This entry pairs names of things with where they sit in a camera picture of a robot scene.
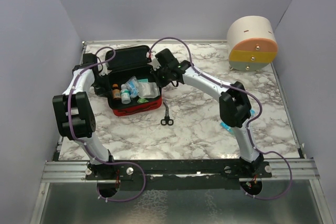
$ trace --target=blue object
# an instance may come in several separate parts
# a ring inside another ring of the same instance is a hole
[[[254,110],[250,110],[250,112],[251,112],[251,118],[253,118],[254,115],[256,114],[256,112],[255,112]],[[220,124],[221,124],[221,126],[222,126],[224,129],[226,129],[230,134],[234,135],[233,130],[231,129],[230,126],[226,125],[226,124],[223,123],[223,122],[221,122]]]

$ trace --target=white bottle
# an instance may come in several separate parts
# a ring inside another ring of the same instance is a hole
[[[131,102],[130,91],[127,89],[126,85],[121,85],[121,103],[122,104],[129,104]]]

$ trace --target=black case lid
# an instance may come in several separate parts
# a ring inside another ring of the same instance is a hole
[[[107,69],[112,71],[122,71],[145,66],[152,61],[146,56],[148,51],[149,47],[146,45],[117,49],[115,58],[108,62]],[[113,51],[108,51],[105,55],[105,60],[110,59],[112,55]]]

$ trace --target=plastic bag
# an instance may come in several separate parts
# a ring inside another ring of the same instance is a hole
[[[140,98],[155,98],[160,95],[158,85],[155,82],[138,82]]]
[[[126,83],[125,83],[127,89],[130,91],[131,98],[135,98],[138,96],[139,93],[139,82],[135,76],[131,77]]]

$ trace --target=red case exterior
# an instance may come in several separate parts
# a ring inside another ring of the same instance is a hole
[[[112,109],[112,111],[116,116],[132,115],[132,114],[136,114],[136,113],[144,112],[148,110],[155,110],[159,108],[161,104],[162,104],[162,96],[160,96],[159,99],[153,102],[147,102],[144,104],[139,104],[137,106],[132,106],[132,107],[121,109],[121,110]]]

